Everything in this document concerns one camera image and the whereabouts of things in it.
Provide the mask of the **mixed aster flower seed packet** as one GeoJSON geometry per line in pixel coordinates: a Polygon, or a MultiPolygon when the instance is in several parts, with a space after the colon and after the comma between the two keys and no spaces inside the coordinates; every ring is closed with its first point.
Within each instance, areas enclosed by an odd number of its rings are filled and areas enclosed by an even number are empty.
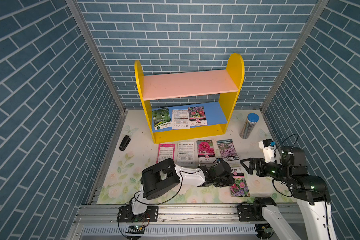
{"type": "Polygon", "coordinates": [[[249,187],[245,178],[243,167],[232,167],[234,183],[230,187],[232,197],[250,197],[249,187]]]}

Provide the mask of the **pink hollyhock seed packet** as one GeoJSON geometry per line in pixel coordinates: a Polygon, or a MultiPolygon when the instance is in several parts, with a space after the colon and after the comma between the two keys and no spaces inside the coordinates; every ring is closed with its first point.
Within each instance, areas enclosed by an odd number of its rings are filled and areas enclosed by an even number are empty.
{"type": "Polygon", "coordinates": [[[197,140],[197,155],[199,164],[212,164],[216,153],[212,140],[197,140]]]}

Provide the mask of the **purple flower seed packet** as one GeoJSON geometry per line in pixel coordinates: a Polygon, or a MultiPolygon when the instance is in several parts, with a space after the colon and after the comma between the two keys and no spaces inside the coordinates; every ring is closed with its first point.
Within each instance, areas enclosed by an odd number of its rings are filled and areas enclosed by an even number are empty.
{"type": "Polygon", "coordinates": [[[235,161],[240,159],[232,139],[219,140],[217,141],[217,145],[219,148],[221,158],[224,161],[235,161]]]}

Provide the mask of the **white text back seed packet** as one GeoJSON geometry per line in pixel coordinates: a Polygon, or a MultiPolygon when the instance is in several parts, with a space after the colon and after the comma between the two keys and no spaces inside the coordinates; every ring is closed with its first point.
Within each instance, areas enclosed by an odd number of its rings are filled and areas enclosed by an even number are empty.
{"type": "Polygon", "coordinates": [[[178,155],[176,164],[181,167],[195,168],[195,143],[194,142],[182,142],[178,143],[178,155]]]}

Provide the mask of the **pink back seed packet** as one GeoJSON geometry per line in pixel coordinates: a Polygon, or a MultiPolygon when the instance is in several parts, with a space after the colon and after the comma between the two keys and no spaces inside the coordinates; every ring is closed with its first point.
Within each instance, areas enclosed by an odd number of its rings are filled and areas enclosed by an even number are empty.
{"type": "Polygon", "coordinates": [[[159,144],[157,163],[166,159],[175,159],[175,144],[159,144]]]}

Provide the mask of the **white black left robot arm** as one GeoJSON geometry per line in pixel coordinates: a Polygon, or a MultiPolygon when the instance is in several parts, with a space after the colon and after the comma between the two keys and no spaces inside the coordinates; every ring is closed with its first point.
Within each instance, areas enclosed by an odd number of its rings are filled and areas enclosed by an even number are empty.
{"type": "Polygon", "coordinates": [[[117,222],[157,222],[159,205],[154,205],[152,201],[175,187],[222,188],[230,187],[234,182],[232,169],[223,159],[211,167],[199,166],[195,169],[176,165],[173,159],[163,160],[142,171],[140,190],[119,208],[117,222]]]}

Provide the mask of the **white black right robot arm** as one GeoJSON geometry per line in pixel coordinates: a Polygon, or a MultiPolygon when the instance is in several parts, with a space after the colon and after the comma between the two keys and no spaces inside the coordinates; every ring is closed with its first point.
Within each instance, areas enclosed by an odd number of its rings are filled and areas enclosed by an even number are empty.
{"type": "MultiPolygon", "coordinates": [[[[297,147],[282,147],[280,161],[275,160],[271,152],[264,153],[265,158],[248,158],[240,160],[240,164],[249,175],[256,171],[258,177],[280,182],[288,189],[302,213],[308,240],[337,240],[332,220],[332,205],[326,181],[308,173],[305,152],[297,147]]],[[[300,240],[298,234],[287,223],[278,206],[271,197],[256,197],[253,205],[257,217],[264,219],[276,235],[284,240],[300,240]]]]}

